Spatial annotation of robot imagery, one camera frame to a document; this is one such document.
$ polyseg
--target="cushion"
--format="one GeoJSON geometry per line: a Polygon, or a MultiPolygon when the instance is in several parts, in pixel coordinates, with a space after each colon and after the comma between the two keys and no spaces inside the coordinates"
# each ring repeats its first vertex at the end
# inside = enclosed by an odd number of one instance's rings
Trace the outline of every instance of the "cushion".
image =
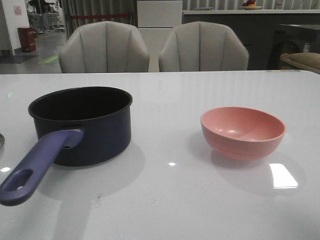
{"type": "Polygon", "coordinates": [[[315,52],[284,53],[280,59],[290,66],[320,74],[320,54],[315,52]]]}

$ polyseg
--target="pot handle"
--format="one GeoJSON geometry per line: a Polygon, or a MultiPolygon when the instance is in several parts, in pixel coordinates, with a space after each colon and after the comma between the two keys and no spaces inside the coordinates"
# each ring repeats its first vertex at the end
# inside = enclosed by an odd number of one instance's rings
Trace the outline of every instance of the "pot handle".
{"type": "Polygon", "coordinates": [[[83,135],[80,129],[70,129],[53,131],[41,137],[0,185],[0,204],[16,206],[28,200],[61,149],[75,147],[83,135]]]}

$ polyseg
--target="pink bowl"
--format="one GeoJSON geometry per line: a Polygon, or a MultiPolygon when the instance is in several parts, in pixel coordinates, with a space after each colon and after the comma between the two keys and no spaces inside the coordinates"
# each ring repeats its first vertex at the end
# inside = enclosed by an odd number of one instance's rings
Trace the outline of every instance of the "pink bowl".
{"type": "Polygon", "coordinates": [[[221,155],[251,161],[271,154],[286,132],[284,123],[266,112],[219,107],[201,116],[204,138],[221,155]]]}

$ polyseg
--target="handle hole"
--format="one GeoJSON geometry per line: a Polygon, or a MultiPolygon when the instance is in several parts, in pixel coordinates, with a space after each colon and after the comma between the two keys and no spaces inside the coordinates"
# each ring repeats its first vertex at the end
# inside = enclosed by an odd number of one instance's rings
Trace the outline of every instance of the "handle hole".
{"type": "Polygon", "coordinates": [[[34,171],[31,169],[23,169],[15,172],[11,177],[5,190],[7,192],[13,192],[23,188],[26,185],[29,178],[31,177],[31,175],[33,174],[33,172],[34,171]]]}

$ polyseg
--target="saucepan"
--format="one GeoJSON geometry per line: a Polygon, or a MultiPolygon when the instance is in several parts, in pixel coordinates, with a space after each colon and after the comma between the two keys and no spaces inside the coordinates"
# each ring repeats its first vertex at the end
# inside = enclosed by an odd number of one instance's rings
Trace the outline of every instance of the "saucepan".
{"type": "Polygon", "coordinates": [[[38,142],[0,185],[0,203],[28,200],[52,163],[80,167],[110,160],[131,141],[132,96],[118,88],[64,89],[28,107],[38,142]]]}

